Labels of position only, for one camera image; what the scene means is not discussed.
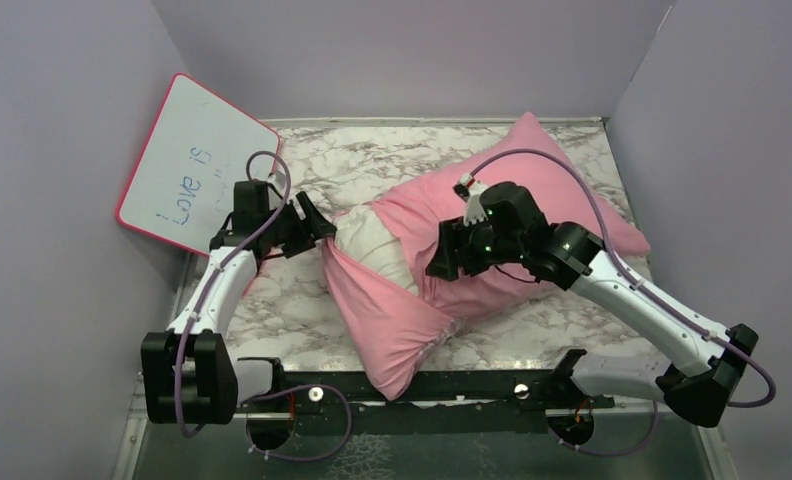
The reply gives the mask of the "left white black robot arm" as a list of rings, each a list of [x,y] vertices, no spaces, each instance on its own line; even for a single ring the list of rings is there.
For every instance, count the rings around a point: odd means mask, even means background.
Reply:
[[[232,210],[209,242],[208,264],[187,304],[140,346],[145,408],[156,424],[231,421],[248,400],[262,410],[285,401],[282,365],[273,358],[233,358],[226,345],[238,303],[273,253],[313,249],[336,227],[304,191],[290,196],[262,180],[238,181]]]

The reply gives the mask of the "pink floral pillowcase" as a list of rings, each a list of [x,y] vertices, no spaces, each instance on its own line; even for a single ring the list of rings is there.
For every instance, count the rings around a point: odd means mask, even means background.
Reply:
[[[454,280],[428,273],[440,250],[441,224],[464,215],[465,202],[454,188],[469,173],[488,186],[510,181],[526,188],[549,223],[574,222],[608,235],[622,257],[650,250],[643,233],[615,207],[580,187],[571,160],[531,113],[489,149],[337,216],[335,235],[321,247],[327,287],[368,380],[389,400],[407,390],[430,351],[463,322],[550,289],[518,263],[493,267],[482,248],[457,256]]]

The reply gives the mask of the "white pillow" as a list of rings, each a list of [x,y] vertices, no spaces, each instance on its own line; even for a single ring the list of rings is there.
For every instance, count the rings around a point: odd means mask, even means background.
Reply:
[[[352,260],[414,295],[414,281],[400,240],[369,205],[358,205],[334,219],[335,244]]]

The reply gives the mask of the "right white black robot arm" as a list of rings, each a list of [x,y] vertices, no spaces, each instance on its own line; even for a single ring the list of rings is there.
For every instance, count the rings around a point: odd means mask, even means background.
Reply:
[[[455,281],[518,264],[534,281],[600,306],[660,352],[651,360],[567,355],[548,383],[557,404],[619,395],[663,403],[697,426],[718,426],[758,343],[751,327],[727,327],[677,301],[586,227],[549,222],[522,186],[506,181],[487,187],[467,179],[453,190],[465,212],[440,222],[427,275]]]

